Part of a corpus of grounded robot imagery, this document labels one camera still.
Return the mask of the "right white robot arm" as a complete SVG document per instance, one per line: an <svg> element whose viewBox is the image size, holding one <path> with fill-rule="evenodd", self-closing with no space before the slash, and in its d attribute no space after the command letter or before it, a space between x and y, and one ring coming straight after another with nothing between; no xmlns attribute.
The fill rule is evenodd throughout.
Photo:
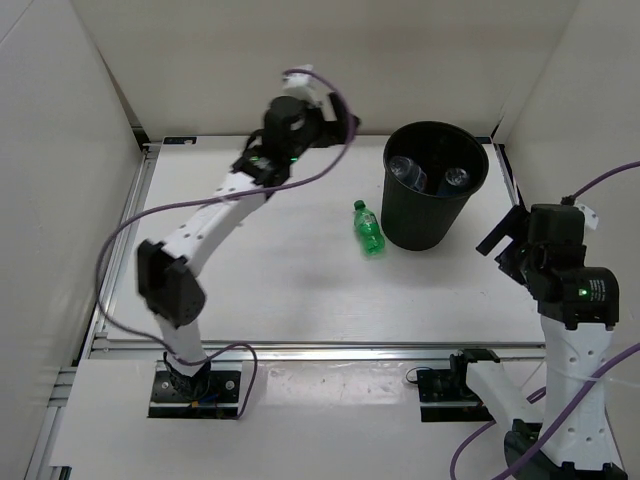
<svg viewBox="0 0 640 480"><path fill-rule="evenodd" d="M609 444L603 376L638 349L606 357L619 321L619 283L611 270L586 266L584 233L585 215L575 206L516 205L476 248L486 256L510 238L495 260L535 300L545 339L543 410L493 351L464 349L450 358L452 393L477 396L504 431L501 479L628 476Z"/></svg>

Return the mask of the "blue label water bottle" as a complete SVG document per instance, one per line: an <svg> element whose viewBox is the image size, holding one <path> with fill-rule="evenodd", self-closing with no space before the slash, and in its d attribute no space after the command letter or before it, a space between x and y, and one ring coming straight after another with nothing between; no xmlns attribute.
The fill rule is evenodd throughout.
<svg viewBox="0 0 640 480"><path fill-rule="evenodd" d="M452 167L445 171L438 185L439 197L456 196L466 192L471 184L470 174L461 167Z"/></svg>

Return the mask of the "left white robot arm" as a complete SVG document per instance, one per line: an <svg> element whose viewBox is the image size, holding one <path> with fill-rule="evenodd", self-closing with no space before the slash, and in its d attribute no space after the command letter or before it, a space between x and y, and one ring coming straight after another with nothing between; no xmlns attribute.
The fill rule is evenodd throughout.
<svg viewBox="0 0 640 480"><path fill-rule="evenodd" d="M210 389L211 362L197 322L206 294L198 276L233 230L289 180L304 152L344 145L354 135L358 119L337 93L328 98L332 121L307 99L282 95L272 100L261 128L249 136L217 191L222 201L199 207L163 240L145 240L137 248L138 293L160 327L170 384L188 402Z"/></svg>

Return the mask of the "white orange label bottle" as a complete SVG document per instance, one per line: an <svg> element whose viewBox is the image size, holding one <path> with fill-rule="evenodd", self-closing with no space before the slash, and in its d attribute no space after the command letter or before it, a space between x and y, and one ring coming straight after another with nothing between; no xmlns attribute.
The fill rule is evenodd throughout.
<svg viewBox="0 0 640 480"><path fill-rule="evenodd" d="M423 192L427 185L427 176L423 169L412 159L404 156L394 156L388 161L394 176L410 189Z"/></svg>

